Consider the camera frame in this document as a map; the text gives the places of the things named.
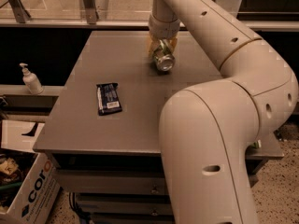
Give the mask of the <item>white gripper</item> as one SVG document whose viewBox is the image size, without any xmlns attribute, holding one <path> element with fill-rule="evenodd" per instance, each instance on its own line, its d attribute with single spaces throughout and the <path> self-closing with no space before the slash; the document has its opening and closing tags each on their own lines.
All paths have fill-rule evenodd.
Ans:
<svg viewBox="0 0 299 224">
<path fill-rule="evenodd" d="M 149 16 L 148 55 L 152 58 L 154 51 L 159 47 L 159 39 L 170 39 L 171 51 L 174 52 L 178 39 L 175 37 L 179 31 L 180 20 L 177 17 L 170 21 L 159 21 L 153 15 Z"/>
</svg>

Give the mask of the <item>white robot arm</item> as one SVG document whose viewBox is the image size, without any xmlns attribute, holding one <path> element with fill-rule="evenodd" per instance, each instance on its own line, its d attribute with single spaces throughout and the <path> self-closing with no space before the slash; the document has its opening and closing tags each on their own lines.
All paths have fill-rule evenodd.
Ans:
<svg viewBox="0 0 299 224">
<path fill-rule="evenodd" d="M 175 93 L 159 143 L 176 224 L 259 224 L 245 164 L 248 146 L 295 109 L 298 81 L 260 36 L 211 0 L 154 0 L 149 30 L 185 25 L 221 78 Z"/>
</svg>

